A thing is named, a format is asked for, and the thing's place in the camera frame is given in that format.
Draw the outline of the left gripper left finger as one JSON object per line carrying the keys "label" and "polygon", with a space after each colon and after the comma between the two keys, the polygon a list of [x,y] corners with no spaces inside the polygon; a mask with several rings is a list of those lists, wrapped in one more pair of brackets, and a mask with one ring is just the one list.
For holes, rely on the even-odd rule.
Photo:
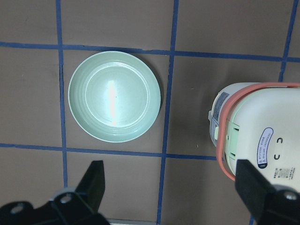
{"label": "left gripper left finger", "polygon": [[11,202],[0,208],[2,225],[108,225],[98,212],[105,192],[102,160],[92,161],[74,191],[64,191],[39,208]]}

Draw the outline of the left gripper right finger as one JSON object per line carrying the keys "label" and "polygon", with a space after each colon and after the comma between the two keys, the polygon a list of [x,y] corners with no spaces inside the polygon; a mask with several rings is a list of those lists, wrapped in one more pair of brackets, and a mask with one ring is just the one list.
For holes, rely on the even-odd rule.
{"label": "left gripper right finger", "polygon": [[258,225],[300,223],[300,193],[271,184],[246,159],[237,161],[235,189]]}

